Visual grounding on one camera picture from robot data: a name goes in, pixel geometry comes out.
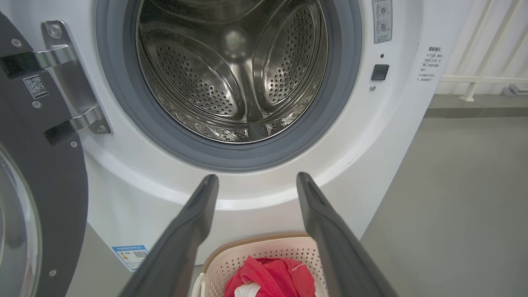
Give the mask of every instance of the red cloth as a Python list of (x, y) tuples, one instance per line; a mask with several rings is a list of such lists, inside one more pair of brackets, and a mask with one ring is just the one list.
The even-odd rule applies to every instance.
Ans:
[(224, 297), (234, 297), (241, 285), (256, 282), (260, 290), (256, 297), (314, 297), (315, 283), (310, 271), (292, 259), (248, 259), (225, 285)]

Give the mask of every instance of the sticker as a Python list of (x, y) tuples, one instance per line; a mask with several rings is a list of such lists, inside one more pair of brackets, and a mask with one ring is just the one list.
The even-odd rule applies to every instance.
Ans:
[(443, 62), (444, 55), (442, 54), (442, 48), (429, 47), (425, 58), (422, 60), (420, 65), (420, 71), (418, 71), (418, 77), (416, 81), (428, 82), (433, 81), (435, 72), (438, 72), (440, 65)]
[(392, 0), (372, 0), (374, 43), (392, 39)]
[(49, 94), (39, 75), (24, 78), (24, 83), (30, 91), (31, 96), (33, 96), (33, 99), (39, 99)]
[(113, 246), (112, 249), (130, 271), (138, 270), (148, 256), (148, 251), (143, 245)]

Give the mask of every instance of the qr code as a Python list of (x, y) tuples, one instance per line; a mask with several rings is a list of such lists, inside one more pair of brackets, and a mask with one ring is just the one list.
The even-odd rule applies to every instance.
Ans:
[(134, 255), (136, 255), (136, 257), (138, 257), (138, 258), (145, 258), (148, 255), (147, 252), (143, 252), (143, 251), (132, 252), (132, 253), (134, 253)]
[(38, 99), (49, 94), (39, 75), (24, 78), (24, 83), (33, 96), (33, 99)]

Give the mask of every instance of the laundry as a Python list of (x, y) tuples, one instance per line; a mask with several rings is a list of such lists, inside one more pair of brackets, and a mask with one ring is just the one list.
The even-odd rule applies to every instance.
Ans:
[(292, 259), (254, 259), (251, 256), (229, 279), (224, 293), (224, 297), (314, 296), (314, 278), (304, 263)]

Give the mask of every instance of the white cloth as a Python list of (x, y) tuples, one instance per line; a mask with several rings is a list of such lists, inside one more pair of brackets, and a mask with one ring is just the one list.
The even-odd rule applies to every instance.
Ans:
[(260, 286), (257, 283), (250, 283), (241, 285), (234, 289), (234, 297), (255, 297), (257, 292), (260, 290)]

